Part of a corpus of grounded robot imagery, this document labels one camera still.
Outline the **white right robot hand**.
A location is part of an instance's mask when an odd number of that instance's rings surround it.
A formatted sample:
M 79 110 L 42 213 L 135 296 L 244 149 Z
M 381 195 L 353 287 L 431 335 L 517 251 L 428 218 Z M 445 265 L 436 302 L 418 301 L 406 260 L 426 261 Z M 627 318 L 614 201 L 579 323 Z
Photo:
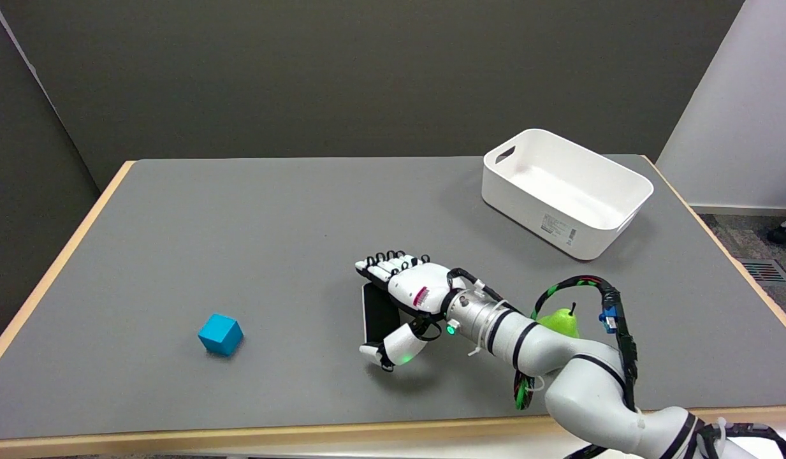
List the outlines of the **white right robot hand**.
M 387 294 L 393 307 L 411 316 L 409 323 L 397 326 L 380 342 L 368 340 L 360 353 L 369 362 L 392 372 L 410 362 L 427 343 L 442 335 L 441 321 L 446 303 L 465 289 L 461 278 L 453 278 L 450 268 L 405 252 L 379 252 L 354 264 L 360 276 Z

